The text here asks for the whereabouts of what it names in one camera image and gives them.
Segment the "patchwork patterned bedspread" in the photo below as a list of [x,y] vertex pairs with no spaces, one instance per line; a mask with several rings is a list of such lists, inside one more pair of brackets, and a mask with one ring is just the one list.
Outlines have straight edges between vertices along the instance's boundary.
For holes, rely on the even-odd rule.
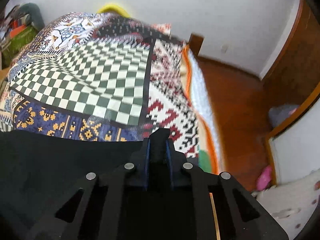
[[112,13],[58,18],[1,75],[1,131],[120,142],[167,128],[176,150],[220,173],[204,75],[170,31]]

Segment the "pink slipper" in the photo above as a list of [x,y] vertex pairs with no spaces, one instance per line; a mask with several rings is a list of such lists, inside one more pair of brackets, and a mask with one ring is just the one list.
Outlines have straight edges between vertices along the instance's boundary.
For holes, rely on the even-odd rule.
[[261,175],[257,179],[257,190],[263,191],[269,185],[272,180],[272,167],[268,165],[265,167],[261,173]]

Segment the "wooden door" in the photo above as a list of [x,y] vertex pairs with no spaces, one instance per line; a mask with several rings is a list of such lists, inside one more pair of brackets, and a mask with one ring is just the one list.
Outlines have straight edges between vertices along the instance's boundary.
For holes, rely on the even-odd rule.
[[262,80],[264,121],[272,130],[268,111],[284,104],[301,105],[319,83],[319,23],[305,0],[300,0],[289,37]]

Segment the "black pants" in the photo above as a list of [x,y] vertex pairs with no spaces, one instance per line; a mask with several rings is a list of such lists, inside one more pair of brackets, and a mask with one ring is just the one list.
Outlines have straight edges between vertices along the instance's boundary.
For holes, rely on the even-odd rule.
[[140,150],[141,141],[89,142],[22,130],[1,133],[1,230],[24,239],[75,182],[89,172],[114,170]]

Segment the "wooden bed post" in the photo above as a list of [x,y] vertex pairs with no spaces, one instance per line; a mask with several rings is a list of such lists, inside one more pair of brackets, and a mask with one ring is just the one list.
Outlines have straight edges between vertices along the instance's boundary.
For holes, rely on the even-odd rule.
[[202,44],[204,41],[204,37],[195,33],[191,33],[189,37],[189,48],[193,52],[194,56],[198,56],[201,50]]

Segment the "yellow curved headboard tube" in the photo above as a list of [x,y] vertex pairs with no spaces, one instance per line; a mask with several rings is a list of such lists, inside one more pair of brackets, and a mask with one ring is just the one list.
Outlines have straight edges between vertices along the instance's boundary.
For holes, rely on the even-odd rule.
[[125,18],[130,18],[131,16],[129,13],[122,8],[121,6],[115,4],[115,3],[107,3],[104,6],[102,6],[97,13],[107,13],[107,12],[115,12],[116,14],[125,17]]

